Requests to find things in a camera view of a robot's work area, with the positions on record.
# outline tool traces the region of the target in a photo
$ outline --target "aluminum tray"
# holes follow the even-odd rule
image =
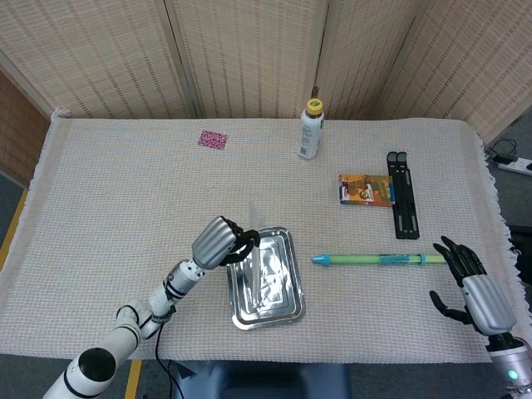
[[[290,323],[305,313],[303,290],[292,235],[283,227],[260,233],[260,298],[254,306],[251,254],[227,268],[231,317],[242,330]]]

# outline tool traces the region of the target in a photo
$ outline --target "plastic bottle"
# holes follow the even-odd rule
[[[301,140],[299,156],[311,160],[318,152],[318,142],[322,136],[324,115],[323,103],[317,98],[318,88],[313,88],[312,98],[307,101],[307,108],[301,112]]]

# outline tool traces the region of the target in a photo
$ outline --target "gray carpet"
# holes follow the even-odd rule
[[[532,112],[510,126],[503,137],[518,143],[518,155],[532,159]],[[527,200],[532,198],[532,177],[498,170],[496,178],[500,207],[508,224],[532,226]],[[17,207],[22,190],[0,176],[0,242]],[[42,397],[68,364],[65,360],[0,355],[0,397],[33,399]],[[130,363],[118,373],[103,398],[124,396]],[[500,398],[503,383],[493,367],[486,364],[362,365],[351,366],[353,398]],[[149,399],[168,396],[169,382],[155,361],[143,362],[137,397]]]

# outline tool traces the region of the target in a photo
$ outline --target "power cord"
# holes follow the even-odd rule
[[[181,395],[181,398],[182,399],[185,399],[185,395],[183,395],[183,391],[181,391],[181,387],[180,387],[180,384],[177,382],[177,380],[175,379],[174,376],[172,376],[172,374],[170,373],[170,364],[172,363],[172,361],[170,360],[168,362],[168,368],[165,367],[165,365],[163,364],[163,362],[159,359],[159,342],[160,342],[160,334],[162,333],[163,331],[163,327],[165,325],[164,324],[161,324],[160,325],[160,328],[159,328],[159,334],[157,335],[157,343],[155,344],[155,359],[157,359],[157,362],[159,363],[159,365],[163,368],[163,370],[165,370],[165,373],[168,375],[169,379],[170,379],[170,399],[172,399],[172,388],[174,387],[172,385],[172,383],[175,384],[175,386],[177,387],[178,391],[180,392],[180,395]]]
[[[494,162],[508,165],[517,160],[517,142],[512,139],[498,139],[486,153]]]

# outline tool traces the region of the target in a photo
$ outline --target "textured fabric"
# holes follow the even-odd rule
[[[296,117],[310,96],[327,2],[169,0],[203,117]]]
[[[114,326],[128,299],[147,300],[218,214],[293,235],[307,312],[292,325],[240,331],[223,268],[207,273],[165,327],[161,356],[286,362],[483,362],[485,339],[442,317],[428,292],[463,300],[448,268],[325,268],[315,253],[432,253],[441,234],[473,248],[532,340],[508,230],[481,143],[460,121],[327,121],[318,155],[297,156],[296,120],[54,119],[0,273],[0,352],[73,357]],[[228,135],[223,151],[202,130]],[[342,172],[386,174],[405,150],[421,238],[397,240],[389,208],[340,205]],[[155,340],[133,357],[152,358]]]
[[[52,106],[77,117],[190,113],[154,1],[9,0],[0,48]]]
[[[330,2],[317,80],[327,118],[373,117],[419,2]]]
[[[430,0],[380,119],[460,119],[489,142],[532,106],[532,2]]]
[[[50,122],[0,72],[0,170],[28,186]]]

